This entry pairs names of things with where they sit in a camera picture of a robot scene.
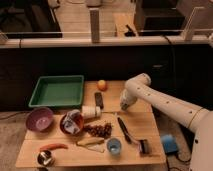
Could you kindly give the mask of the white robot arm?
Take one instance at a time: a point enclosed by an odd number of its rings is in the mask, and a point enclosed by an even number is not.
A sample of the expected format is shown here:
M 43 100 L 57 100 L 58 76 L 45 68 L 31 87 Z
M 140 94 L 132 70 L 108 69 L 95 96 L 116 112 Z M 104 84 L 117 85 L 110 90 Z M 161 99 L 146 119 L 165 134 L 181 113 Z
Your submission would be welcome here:
M 195 134 L 189 171 L 213 171 L 213 111 L 150 88 L 142 73 L 128 79 L 120 96 L 125 111 L 138 99 L 150 103 Z

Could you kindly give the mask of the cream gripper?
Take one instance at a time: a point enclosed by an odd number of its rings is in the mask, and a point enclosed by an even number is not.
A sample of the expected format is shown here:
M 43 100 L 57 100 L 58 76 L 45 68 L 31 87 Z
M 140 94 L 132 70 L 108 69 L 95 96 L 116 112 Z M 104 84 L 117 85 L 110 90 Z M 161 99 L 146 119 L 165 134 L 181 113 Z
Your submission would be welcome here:
M 120 108 L 127 110 L 131 105 L 136 102 L 136 98 L 124 89 L 120 96 Z

